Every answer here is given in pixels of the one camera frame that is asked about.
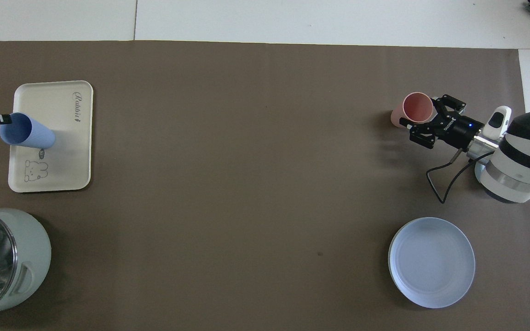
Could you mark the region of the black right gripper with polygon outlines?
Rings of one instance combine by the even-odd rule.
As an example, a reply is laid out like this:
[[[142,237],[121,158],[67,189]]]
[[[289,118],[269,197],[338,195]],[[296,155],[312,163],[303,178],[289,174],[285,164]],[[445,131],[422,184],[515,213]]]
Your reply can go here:
[[[436,137],[462,151],[468,151],[474,137],[484,127],[483,122],[464,116],[467,103],[444,94],[432,99],[436,111],[434,130],[426,123],[399,119],[399,124],[409,131],[409,140],[428,149],[435,146]]]

